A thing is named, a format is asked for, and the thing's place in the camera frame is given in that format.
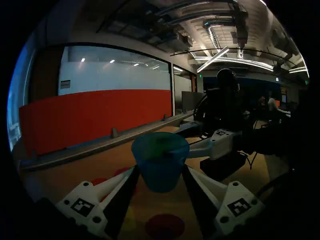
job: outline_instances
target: ceiling light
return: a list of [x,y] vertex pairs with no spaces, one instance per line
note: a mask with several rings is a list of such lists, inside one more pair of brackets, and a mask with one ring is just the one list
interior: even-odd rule
[[289,73],[295,73],[295,72],[308,72],[306,69],[301,69],[301,70],[296,70],[296,71],[292,71],[292,72],[289,72]]
[[289,72],[290,72],[290,71],[295,71],[295,70],[298,70],[298,69],[306,69],[306,67],[303,66],[303,67],[299,67],[299,68],[293,68],[293,69],[290,69]]
[[173,69],[175,69],[175,70],[178,70],[178,71],[180,71],[180,72],[183,72],[183,70],[182,69],[180,69],[180,68],[177,68],[177,67],[173,67]]
[[214,55],[209,61],[207,61],[201,67],[199,67],[197,72],[201,72],[202,70],[204,70],[204,68],[206,68],[208,65],[213,63],[214,60],[221,57],[223,54],[227,53],[228,51],[229,51],[228,47],[223,48],[220,52],[218,52],[216,55]]
[[[120,61],[120,62],[131,62],[131,61]],[[141,64],[144,64],[144,62],[132,62],[132,63],[141,63]]]
[[[209,60],[212,57],[196,57],[196,60]],[[245,60],[245,59],[238,59],[238,58],[223,58],[220,57],[216,60],[217,62],[235,62],[240,64],[247,64],[251,66],[255,66],[258,68],[263,68],[269,71],[273,71],[273,66],[264,63],[264,62],[257,62],[257,61],[251,61],[251,60]]]
[[259,1],[262,2],[265,6],[267,6],[267,4],[263,0],[259,0]]
[[193,52],[191,52],[190,54],[193,56],[193,58],[196,58],[196,55]]
[[304,58],[303,58],[303,56],[302,56],[302,55],[301,55],[301,58],[302,58],[302,61],[303,61],[304,66],[306,67],[308,78],[310,78],[310,77],[309,77],[309,71],[308,71],[308,68],[307,68],[306,62],[304,61]]

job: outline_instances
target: table surface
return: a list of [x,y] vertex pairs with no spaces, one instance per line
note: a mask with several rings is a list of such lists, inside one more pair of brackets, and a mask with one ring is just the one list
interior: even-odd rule
[[[176,129],[176,127],[167,126],[158,131],[173,132]],[[187,138],[187,140],[191,143],[198,141],[199,138]],[[132,141],[61,166],[35,172],[22,172],[21,179],[33,200],[47,197],[55,204],[84,180],[111,178],[117,170],[134,166],[136,162],[131,153],[131,144]],[[204,159],[206,157],[187,159],[186,164],[202,172],[200,161]],[[264,156],[257,155],[252,170],[249,169],[246,162],[222,183],[228,184],[235,180],[240,181],[251,192],[256,193],[269,182]],[[172,214],[184,222],[184,232],[178,239],[202,238],[182,177],[174,190],[162,194],[148,190],[140,177],[137,183],[137,192],[131,199],[118,239],[152,239],[146,233],[145,226],[148,220],[158,214]]]

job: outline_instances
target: plastic cup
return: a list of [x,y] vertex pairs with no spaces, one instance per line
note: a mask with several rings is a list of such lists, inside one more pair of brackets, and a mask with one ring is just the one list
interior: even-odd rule
[[140,136],[131,146],[140,173],[153,192],[169,192],[175,188],[189,149],[183,137],[169,132]]

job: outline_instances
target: table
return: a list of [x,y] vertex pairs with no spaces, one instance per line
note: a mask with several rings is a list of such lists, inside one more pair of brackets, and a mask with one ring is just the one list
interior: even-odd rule
[[[167,126],[158,131],[174,132],[176,129],[178,128]],[[199,138],[187,138],[189,143],[197,140]],[[81,181],[111,178],[117,170],[135,165],[131,144],[132,141],[61,166],[35,172],[22,172],[21,179],[34,200],[47,197],[55,204]],[[205,158],[187,159],[186,164],[202,172],[200,161]],[[252,170],[246,162],[242,168],[223,180],[223,183],[228,184],[234,180],[240,181],[251,192],[256,193],[269,182],[264,156],[257,155]],[[159,214],[171,214],[184,222],[184,231],[178,239],[202,238],[182,177],[173,191],[164,194],[148,190],[140,177],[137,183],[137,193],[131,199],[118,239],[152,239],[146,232],[146,223]]]

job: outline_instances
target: orange wall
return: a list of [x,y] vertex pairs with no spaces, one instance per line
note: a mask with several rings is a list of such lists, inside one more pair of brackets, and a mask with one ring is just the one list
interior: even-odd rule
[[105,90],[43,99],[19,109],[28,155],[61,150],[171,116],[169,90]]

